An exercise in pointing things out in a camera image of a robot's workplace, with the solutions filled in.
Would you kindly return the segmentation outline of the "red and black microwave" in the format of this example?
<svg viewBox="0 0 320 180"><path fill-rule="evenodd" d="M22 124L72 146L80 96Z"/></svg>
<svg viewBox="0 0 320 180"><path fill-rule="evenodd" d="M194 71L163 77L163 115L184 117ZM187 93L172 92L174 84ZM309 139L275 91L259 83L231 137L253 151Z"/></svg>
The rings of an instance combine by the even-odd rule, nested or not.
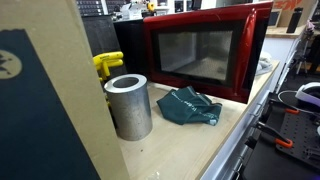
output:
<svg viewBox="0 0 320 180"><path fill-rule="evenodd" d="M114 24L129 73L246 103L273 3L237 4Z"/></svg>

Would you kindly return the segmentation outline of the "dark green cloth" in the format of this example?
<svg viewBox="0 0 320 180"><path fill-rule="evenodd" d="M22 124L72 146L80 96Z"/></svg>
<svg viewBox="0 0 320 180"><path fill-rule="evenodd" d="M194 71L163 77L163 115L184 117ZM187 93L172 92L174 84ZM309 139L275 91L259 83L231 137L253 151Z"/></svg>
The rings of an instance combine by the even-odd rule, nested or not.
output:
<svg viewBox="0 0 320 180"><path fill-rule="evenodd" d="M179 125L205 123L215 126L222 110L221 103L213 103L191 86L170 90L157 104L165 119Z"/></svg>

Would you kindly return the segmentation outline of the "grey metal cylinder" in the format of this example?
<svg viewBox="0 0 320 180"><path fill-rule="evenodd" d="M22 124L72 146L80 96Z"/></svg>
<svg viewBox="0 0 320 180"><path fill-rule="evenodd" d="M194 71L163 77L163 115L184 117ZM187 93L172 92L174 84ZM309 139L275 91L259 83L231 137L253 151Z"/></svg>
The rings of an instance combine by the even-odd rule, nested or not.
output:
<svg viewBox="0 0 320 180"><path fill-rule="evenodd" d="M104 88L118 135L128 141L146 137L153 127L147 78L140 74L121 75L109 80Z"/></svg>

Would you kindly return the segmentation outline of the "yellow clamp tool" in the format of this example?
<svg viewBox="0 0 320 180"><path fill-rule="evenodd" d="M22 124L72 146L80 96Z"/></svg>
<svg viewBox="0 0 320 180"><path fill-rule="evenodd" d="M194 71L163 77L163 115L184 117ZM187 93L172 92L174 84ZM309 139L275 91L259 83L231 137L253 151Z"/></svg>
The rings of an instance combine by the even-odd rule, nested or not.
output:
<svg viewBox="0 0 320 180"><path fill-rule="evenodd" d="M123 53L121 51L101 53L93 57L93 62L101 84L104 84L111 76L111 67L119 67L123 65L122 58Z"/></svg>

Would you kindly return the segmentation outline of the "grey folded towel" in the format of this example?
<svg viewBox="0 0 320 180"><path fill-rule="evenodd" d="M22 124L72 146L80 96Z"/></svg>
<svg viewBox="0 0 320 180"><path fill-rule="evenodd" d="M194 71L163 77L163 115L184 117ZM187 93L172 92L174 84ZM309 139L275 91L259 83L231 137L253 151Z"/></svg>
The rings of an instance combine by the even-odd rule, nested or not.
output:
<svg viewBox="0 0 320 180"><path fill-rule="evenodd" d="M271 63L271 55L267 52L262 51L260 53L257 69L255 75L262 75L272 70L273 65Z"/></svg>

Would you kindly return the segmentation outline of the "large cardboard box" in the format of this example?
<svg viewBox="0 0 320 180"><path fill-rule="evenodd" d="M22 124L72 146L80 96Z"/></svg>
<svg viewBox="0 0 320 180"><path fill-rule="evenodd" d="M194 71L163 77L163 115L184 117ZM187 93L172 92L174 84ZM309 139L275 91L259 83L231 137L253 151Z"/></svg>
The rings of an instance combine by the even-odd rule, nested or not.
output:
<svg viewBox="0 0 320 180"><path fill-rule="evenodd" d="M0 180L129 180L75 0L0 0Z"/></svg>

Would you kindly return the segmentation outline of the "black perforated board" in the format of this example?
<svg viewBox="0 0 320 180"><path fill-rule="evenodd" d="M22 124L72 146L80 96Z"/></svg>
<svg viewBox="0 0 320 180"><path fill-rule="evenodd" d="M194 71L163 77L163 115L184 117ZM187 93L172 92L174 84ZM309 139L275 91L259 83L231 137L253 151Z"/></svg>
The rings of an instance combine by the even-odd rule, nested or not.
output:
<svg viewBox="0 0 320 180"><path fill-rule="evenodd" d="M318 126L306 113L284 115L280 133L293 142L291 148L277 145L276 149L289 157L299 160L315 170L320 170L320 138Z"/></svg>

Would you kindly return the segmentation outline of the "white VR headset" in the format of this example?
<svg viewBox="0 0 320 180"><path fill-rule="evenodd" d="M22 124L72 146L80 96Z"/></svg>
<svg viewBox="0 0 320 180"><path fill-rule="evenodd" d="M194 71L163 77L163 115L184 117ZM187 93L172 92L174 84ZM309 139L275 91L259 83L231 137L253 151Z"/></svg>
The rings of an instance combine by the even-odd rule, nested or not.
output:
<svg viewBox="0 0 320 180"><path fill-rule="evenodd" d="M320 108L320 83L310 82L301 85L297 90L284 90L277 98L290 106Z"/></svg>

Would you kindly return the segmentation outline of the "black water bottle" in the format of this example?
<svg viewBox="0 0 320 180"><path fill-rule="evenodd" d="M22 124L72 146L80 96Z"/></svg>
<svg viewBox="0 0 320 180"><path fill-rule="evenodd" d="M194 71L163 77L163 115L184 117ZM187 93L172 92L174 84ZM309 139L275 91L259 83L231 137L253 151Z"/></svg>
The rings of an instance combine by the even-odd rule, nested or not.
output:
<svg viewBox="0 0 320 180"><path fill-rule="evenodd" d="M303 8L302 7L297 7L294 9L294 12L291 16L291 19L290 19L290 22L289 22L289 25L287 27L287 33L288 34L291 34L291 33L294 33L297 26L298 26L298 23L299 23L299 20L301 18L301 15L302 15L302 12L303 12Z"/></svg>

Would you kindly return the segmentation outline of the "orange handled black clamp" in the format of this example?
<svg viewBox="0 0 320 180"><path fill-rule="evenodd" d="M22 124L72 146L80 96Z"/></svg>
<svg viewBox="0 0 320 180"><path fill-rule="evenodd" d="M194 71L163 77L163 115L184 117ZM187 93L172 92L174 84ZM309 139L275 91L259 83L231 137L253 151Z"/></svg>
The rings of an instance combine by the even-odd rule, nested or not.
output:
<svg viewBox="0 0 320 180"><path fill-rule="evenodd" d="M259 129L260 131L267 133L268 135L274 137L274 142L277 145L280 145L284 148L292 148L293 147L293 141L285 138L282 136L278 131L276 131L274 128L266 125L263 122L258 121L255 125L255 128Z"/></svg>

